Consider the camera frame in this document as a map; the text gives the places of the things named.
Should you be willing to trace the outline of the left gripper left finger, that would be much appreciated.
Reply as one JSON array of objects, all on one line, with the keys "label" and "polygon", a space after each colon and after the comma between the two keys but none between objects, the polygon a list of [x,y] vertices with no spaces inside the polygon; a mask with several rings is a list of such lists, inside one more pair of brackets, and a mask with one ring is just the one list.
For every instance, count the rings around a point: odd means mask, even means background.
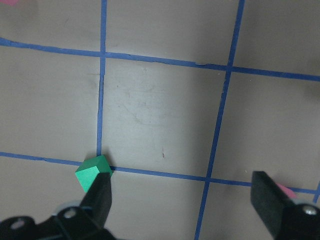
[{"label": "left gripper left finger", "polygon": [[104,228],[112,206],[111,175],[99,173],[80,202],[79,207],[101,228]]}]

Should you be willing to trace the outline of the green cube near left arm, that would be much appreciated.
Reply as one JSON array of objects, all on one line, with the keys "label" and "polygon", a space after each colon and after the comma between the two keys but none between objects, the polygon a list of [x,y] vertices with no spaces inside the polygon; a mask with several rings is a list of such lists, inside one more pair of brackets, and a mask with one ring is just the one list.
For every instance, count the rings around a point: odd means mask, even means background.
[{"label": "green cube near left arm", "polygon": [[110,177],[113,175],[113,171],[104,155],[85,160],[75,171],[75,176],[83,191],[87,193],[100,173],[108,173]]}]

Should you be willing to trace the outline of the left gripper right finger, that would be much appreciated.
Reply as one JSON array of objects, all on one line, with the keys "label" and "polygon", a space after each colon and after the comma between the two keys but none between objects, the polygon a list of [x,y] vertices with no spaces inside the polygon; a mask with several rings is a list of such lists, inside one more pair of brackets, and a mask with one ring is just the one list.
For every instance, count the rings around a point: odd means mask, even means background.
[{"label": "left gripper right finger", "polygon": [[250,201],[271,235],[296,235],[297,205],[264,171],[254,171]]}]

